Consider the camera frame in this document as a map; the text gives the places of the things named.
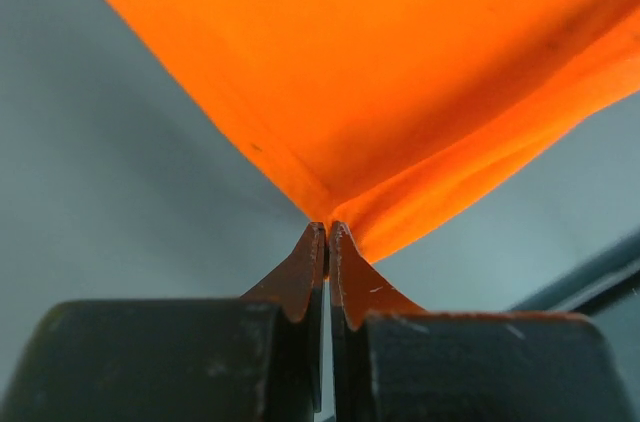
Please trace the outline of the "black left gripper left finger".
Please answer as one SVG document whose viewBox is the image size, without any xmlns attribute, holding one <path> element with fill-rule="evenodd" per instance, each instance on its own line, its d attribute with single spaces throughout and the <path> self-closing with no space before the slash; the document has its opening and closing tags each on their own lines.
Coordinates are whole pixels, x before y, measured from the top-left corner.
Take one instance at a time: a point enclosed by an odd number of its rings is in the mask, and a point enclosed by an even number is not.
<svg viewBox="0 0 640 422">
<path fill-rule="evenodd" d="M 322 404 L 324 227 L 235 298 L 76 300 L 40 320 L 5 421 L 310 421 Z"/>
</svg>

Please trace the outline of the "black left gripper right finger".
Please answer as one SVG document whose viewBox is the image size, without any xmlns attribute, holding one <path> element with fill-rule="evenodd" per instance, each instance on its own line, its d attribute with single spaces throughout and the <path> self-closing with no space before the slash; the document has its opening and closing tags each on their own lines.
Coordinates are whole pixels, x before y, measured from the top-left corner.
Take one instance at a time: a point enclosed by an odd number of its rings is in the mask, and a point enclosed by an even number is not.
<svg viewBox="0 0 640 422">
<path fill-rule="evenodd" d="M 633 421 L 609 343 L 571 312 L 433 312 L 328 238 L 339 421 Z"/>
</svg>

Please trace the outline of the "orange t-shirt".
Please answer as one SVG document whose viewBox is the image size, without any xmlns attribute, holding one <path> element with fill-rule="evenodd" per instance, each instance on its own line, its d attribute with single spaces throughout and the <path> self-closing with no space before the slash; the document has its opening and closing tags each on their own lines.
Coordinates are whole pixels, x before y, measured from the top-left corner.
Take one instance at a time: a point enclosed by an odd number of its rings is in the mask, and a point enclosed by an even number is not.
<svg viewBox="0 0 640 422">
<path fill-rule="evenodd" d="M 377 261 L 639 88 L 639 0 L 106 0 L 309 218 Z"/>
</svg>

